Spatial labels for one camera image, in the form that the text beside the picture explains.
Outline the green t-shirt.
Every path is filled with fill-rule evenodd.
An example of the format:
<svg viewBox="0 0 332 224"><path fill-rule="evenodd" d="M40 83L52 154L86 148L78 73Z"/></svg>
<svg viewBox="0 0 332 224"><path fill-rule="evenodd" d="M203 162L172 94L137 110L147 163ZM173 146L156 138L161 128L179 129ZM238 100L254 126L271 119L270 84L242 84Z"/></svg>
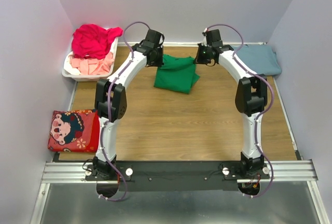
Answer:
<svg viewBox="0 0 332 224"><path fill-rule="evenodd" d="M192 57L163 55L163 65L157 68L154 87L189 94L200 79Z"/></svg>

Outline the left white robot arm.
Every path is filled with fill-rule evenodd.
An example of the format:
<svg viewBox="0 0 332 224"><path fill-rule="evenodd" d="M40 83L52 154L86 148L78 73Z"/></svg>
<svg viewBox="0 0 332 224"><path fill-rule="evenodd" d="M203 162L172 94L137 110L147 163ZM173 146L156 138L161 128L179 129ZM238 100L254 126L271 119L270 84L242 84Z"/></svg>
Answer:
<svg viewBox="0 0 332 224"><path fill-rule="evenodd" d="M129 47L130 53L121 66L96 84L94 106L99 117L100 135L93 170L104 180L117 175L116 136L120 119L127 110L126 89L141 69L163 65L163 42L162 33L149 29L142 41Z"/></svg>

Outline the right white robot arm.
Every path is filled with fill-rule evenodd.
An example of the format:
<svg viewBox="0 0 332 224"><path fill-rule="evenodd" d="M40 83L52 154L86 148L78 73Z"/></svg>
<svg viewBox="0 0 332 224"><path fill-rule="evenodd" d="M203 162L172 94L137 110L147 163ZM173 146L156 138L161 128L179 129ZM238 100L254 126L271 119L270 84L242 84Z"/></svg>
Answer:
<svg viewBox="0 0 332 224"><path fill-rule="evenodd" d="M196 64L219 64L227 70L237 83L235 105L243 118L243 149L240 161L234 163L234 172L251 178L265 166L261 147L261 121L268 103L266 77L250 69L238 57L236 50L224 45L218 29L206 28L202 33L203 42L198 44Z"/></svg>

